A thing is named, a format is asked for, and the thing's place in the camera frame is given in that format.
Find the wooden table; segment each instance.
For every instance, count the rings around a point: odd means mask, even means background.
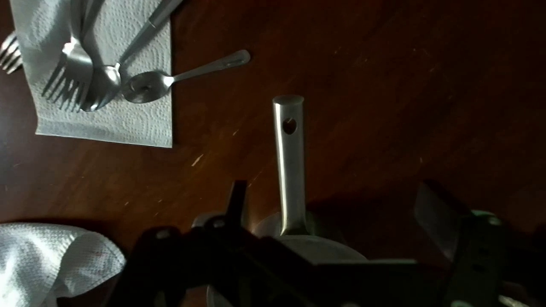
[[[0,3],[2,35],[12,29]],[[546,220],[546,3],[195,0],[174,17],[176,69],[239,47],[253,64],[176,85],[176,148],[35,136],[23,71],[0,73],[0,214],[84,225],[130,249],[191,226],[250,180],[275,208],[272,98],[308,97],[309,208],[369,257],[439,260],[412,209],[434,179],[519,228]]]

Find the white cloth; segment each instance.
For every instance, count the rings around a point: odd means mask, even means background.
[[[104,0],[94,27],[86,35],[96,42],[106,64],[118,61],[128,42],[145,23],[161,0]],[[41,97],[67,37],[69,0],[11,0],[26,76],[38,110],[36,134],[86,138],[173,148],[173,97],[151,104],[113,100],[98,112],[67,112]],[[171,25],[151,40],[128,66],[128,73],[166,69],[171,73]]]
[[[0,225],[0,305],[57,307],[58,296],[82,295],[116,276],[122,250],[77,226]]]

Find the cutlery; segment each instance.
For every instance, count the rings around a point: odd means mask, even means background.
[[[16,32],[9,34],[0,44],[0,68],[7,71],[7,75],[14,73],[21,68],[23,58],[19,49],[19,40]]]
[[[140,32],[128,44],[118,63],[104,64],[96,69],[96,80],[91,85],[84,110],[98,110],[118,97],[125,66],[135,54],[162,29],[162,23],[185,0],[162,0]]]
[[[43,90],[43,97],[53,104],[62,98],[60,107],[67,110],[81,109],[94,73],[93,59],[81,42],[84,23],[82,8],[84,0],[69,1],[70,39],[65,42],[62,58]]]
[[[251,52],[248,49],[239,49],[226,58],[221,58],[217,61],[207,63],[203,66],[188,69],[174,76],[168,75],[162,69],[145,71],[132,76],[128,81],[123,81],[122,93],[127,100],[133,104],[152,102],[164,97],[171,90],[173,83],[176,81],[197,78],[214,71],[227,69],[227,68],[243,66],[250,61],[251,61]]]

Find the fork tines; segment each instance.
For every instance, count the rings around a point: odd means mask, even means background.
[[[0,68],[9,75],[23,64],[19,40],[16,32],[9,34],[0,46]]]

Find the silver fork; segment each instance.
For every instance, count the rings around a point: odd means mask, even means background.
[[[0,46],[0,68],[9,75],[21,68],[23,58],[16,32],[9,34]]]
[[[84,23],[84,0],[69,1],[70,39],[65,42],[62,58],[53,69],[43,97],[52,104],[62,100],[65,110],[81,110],[93,80],[93,59],[81,42]]]

